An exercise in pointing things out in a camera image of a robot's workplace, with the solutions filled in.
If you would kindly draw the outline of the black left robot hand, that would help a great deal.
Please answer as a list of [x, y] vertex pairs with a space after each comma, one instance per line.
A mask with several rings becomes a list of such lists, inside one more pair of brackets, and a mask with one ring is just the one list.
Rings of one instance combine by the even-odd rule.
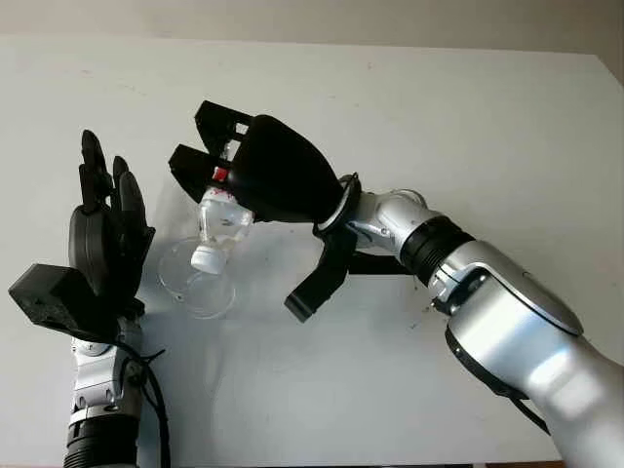
[[127, 161], [116, 156], [109, 171], [98, 137], [90, 130], [82, 133], [81, 154], [82, 204], [70, 219], [69, 263], [112, 313], [134, 320], [145, 312], [137, 290], [155, 229], [147, 224], [143, 197]]

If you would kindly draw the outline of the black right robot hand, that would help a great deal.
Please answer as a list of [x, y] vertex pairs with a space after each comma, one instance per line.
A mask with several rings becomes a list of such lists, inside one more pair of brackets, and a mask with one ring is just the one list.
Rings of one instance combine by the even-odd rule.
[[207, 150], [180, 144], [169, 160], [195, 202], [214, 186], [267, 222], [322, 223], [337, 208], [343, 189], [329, 162], [276, 118], [204, 101], [195, 123]]

